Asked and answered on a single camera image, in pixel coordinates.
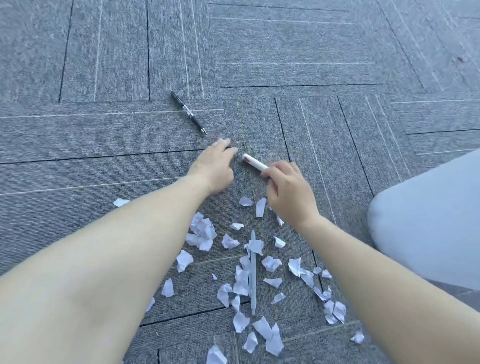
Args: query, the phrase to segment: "hand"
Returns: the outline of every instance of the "hand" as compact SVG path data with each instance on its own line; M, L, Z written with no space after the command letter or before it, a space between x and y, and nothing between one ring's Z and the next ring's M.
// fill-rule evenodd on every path
M193 176L205 183L208 194L217 194L233 182L230 161L238 149L226 149L229 144L229 138L218 139L198 156L188 170L187 176Z
M295 163L284 160L265 169L262 177L270 177L267 185L269 205L287 224L297 231L319 216L315 196Z

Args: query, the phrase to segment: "person's right hand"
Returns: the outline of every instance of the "person's right hand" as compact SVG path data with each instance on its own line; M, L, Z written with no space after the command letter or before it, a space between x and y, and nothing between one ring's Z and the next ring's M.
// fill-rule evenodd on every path
M295 163L280 160L265 169L261 176L271 178L267 186L269 205L291 227L299 231L319 215L312 188Z

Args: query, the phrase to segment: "forearm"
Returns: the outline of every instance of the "forearm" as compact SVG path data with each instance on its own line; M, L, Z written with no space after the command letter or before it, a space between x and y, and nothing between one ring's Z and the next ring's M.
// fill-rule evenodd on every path
M397 363L473 363L480 314L318 216L300 233Z
M187 176L52 244L1 277L0 311L17 328L25 323L31 331L17 334L32 339L31 352L40 357L51 350L62 362L62 352L77 350L78 357L90 351L85 362L108 362L113 352L121 359L207 195ZM75 343L67 339L72 330ZM38 332L41 338L28 337ZM97 355L102 341L107 347Z

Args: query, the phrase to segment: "black pen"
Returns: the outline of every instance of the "black pen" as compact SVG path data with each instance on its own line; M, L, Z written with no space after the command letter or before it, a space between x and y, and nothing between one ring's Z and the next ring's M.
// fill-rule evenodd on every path
M172 97L180 104L181 108L183 109L184 112L187 113L188 117L190 118L191 121L193 121L193 123L197 126L198 130L200 130L202 133L204 133L205 135L207 134L207 131L205 130L205 128L200 124L200 122L197 120L197 118L195 117L195 115L193 114L193 112L191 112L189 110L189 108L187 107L187 105L185 105L183 103L182 100L180 100L180 97L175 93L175 91L173 91L172 89L170 89L170 92L172 94Z

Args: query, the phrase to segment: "person's left arm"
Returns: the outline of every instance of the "person's left arm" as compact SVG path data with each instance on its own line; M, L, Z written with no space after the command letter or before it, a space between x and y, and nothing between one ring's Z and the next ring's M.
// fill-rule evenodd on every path
M120 363L196 210L233 181L228 144L0 277L0 363Z

